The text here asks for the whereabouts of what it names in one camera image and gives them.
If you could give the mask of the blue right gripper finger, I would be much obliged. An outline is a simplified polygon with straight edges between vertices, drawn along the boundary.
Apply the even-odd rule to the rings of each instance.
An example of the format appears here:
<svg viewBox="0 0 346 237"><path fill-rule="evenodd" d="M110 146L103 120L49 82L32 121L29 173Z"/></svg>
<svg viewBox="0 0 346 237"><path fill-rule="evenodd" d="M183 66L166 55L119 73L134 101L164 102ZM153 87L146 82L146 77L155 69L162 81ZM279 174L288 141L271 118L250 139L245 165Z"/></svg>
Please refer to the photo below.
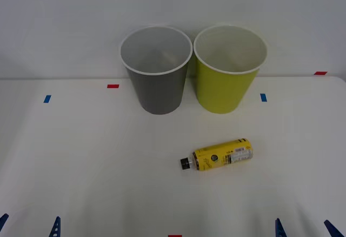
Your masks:
<svg viewBox="0 0 346 237"><path fill-rule="evenodd" d="M324 225L331 237L344 237L344 235L329 220L325 220Z"/></svg>
<svg viewBox="0 0 346 237"><path fill-rule="evenodd" d="M275 220L275 237L287 237L279 218Z"/></svg>

